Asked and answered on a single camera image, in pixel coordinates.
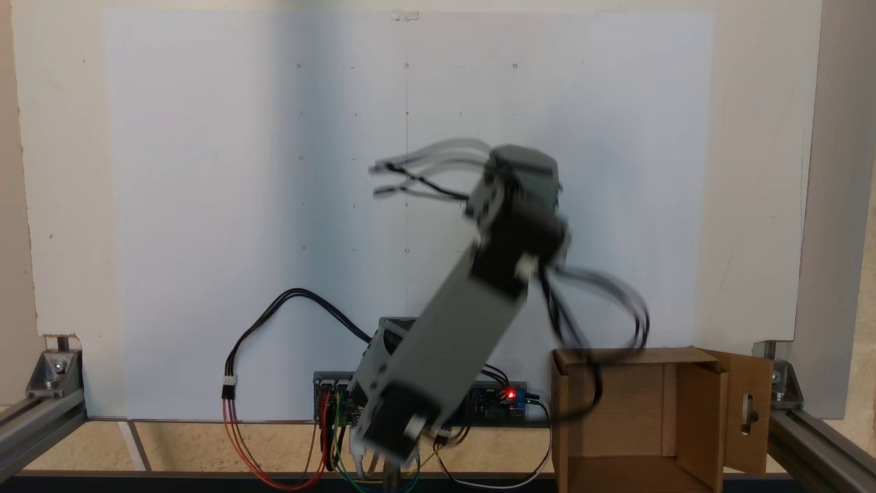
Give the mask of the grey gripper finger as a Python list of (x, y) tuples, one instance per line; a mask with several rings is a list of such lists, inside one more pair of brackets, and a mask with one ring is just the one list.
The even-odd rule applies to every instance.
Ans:
[(501, 144), (491, 150), (490, 156), (495, 167), (520, 190), (546, 205), (559, 205), (561, 183), (556, 159), (517, 144)]

